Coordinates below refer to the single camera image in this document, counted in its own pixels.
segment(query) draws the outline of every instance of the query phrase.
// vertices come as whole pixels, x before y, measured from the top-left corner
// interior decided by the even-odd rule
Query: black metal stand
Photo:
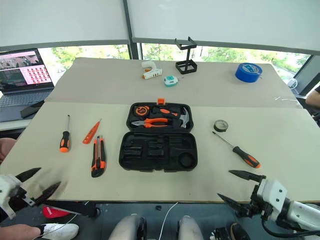
[[[190,49],[195,49],[197,47],[197,44],[195,41],[191,39],[191,37],[188,37],[188,41],[191,43],[191,45],[182,46],[182,44],[178,43],[177,39],[174,40],[174,43],[178,46],[180,50],[188,50],[186,54],[186,60],[185,61],[178,61],[175,63],[176,69],[181,74],[189,74],[194,73],[197,71],[197,64],[192,60],[189,59],[190,57]]]
[[[96,215],[96,203],[89,201],[87,204],[85,202],[75,202],[75,201],[53,201],[46,200],[43,203],[54,209],[62,210],[72,214],[84,215],[86,217],[94,217]]]

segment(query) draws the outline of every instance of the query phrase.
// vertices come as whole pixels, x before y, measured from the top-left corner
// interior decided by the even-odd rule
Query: orange pliers handle
[[[146,118],[144,120],[145,128],[167,127],[168,125],[153,125],[153,123],[168,123],[167,118]]]

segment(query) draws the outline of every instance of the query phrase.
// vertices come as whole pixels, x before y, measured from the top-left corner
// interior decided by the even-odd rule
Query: hammer head
[[[181,128],[186,128],[187,123],[189,122],[189,113],[185,107],[183,109],[185,111],[185,115],[182,115],[182,114],[180,115],[180,119],[182,120]]]

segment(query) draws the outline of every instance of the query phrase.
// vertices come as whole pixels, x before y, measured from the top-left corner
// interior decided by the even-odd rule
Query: laptop
[[[54,87],[37,48],[0,52],[0,122],[21,120],[20,111],[44,100]]]

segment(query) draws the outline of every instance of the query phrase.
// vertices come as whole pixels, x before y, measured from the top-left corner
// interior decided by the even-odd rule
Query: small tape measure
[[[149,109],[148,106],[137,106],[134,110],[134,115],[137,117],[146,116],[149,113]]]
[[[175,76],[166,76],[164,78],[164,84],[167,87],[172,87],[172,86],[176,85],[177,83],[178,83],[178,78]]]
[[[224,120],[217,120],[213,125],[214,130],[216,130],[219,133],[227,131],[228,127],[228,123]]]

